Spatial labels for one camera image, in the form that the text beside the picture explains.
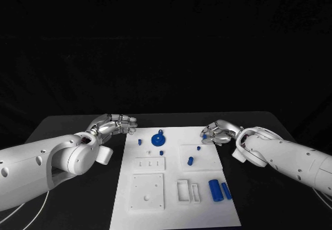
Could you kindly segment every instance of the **blue cylinder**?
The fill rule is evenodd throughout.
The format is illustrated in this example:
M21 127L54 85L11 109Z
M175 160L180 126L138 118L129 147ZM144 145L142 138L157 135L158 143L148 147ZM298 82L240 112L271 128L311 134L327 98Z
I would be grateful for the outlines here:
M214 201L223 201L224 200L224 195L221 192L221 188L220 188L220 181L219 180L211 180L210 181L210 189L211 189L211 194L213 194L213 198Z
M188 165L193 165L194 157L190 157Z
M162 146L165 144L167 138L164 136L164 131L159 130L158 134L152 136L151 142L155 146Z
M230 190L229 190L229 187L227 187L227 183L221 183L221 186L223 186L223 189L224 189L224 192L226 192L226 195L227 195L227 199L232 200L233 196L232 196L232 193L230 193Z

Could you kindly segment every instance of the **black table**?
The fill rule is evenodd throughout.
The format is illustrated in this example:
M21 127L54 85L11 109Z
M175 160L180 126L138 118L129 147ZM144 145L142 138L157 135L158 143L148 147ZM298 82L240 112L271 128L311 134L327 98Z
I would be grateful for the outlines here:
M99 115L50 116L32 133L28 143L86 131ZM260 126L295 141L275 115L269 112L139 114L139 127L206 126L219 119L247 127ZM116 135L106 146L115 150L109 165L96 162L90 171L64 182L50 192L44 210L28 229L109 230L126 135ZM271 166L242 163L233 156L234 140L217 146L229 187L243 227L230 229L331 229L332 212L312 188L282 175ZM22 229L34 219L42 195L27 203L0 225L2 230Z

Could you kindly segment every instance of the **robotic hand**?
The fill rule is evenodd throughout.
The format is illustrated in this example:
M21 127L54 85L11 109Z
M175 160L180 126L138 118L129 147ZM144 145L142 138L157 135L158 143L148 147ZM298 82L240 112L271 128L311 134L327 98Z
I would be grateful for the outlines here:
M201 132L207 137L203 143L223 145L236 139L237 149L233 156L256 166L268 164L291 178L332 196L332 156L324 152L284 140L262 127L236 126L224 120L211 123Z
M119 133L133 134L136 118L100 116L86 132L37 141L0 151L0 211L27 203L64 181L83 175L94 162L109 163L103 144Z

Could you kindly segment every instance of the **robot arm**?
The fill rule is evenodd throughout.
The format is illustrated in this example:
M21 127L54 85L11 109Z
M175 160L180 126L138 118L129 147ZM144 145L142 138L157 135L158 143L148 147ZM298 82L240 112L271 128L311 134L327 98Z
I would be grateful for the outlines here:
M103 115L86 132L0 151L0 211L27 203L64 181L83 175L94 161L107 164L113 150L102 144L119 133L133 134L136 119Z
M224 120L207 126L201 133L204 135L210 137L203 142L217 145L234 138L237 149L233 156L242 162L249 160L259 167L271 164L281 173L332 196L331 155L284 140L262 127L245 129Z

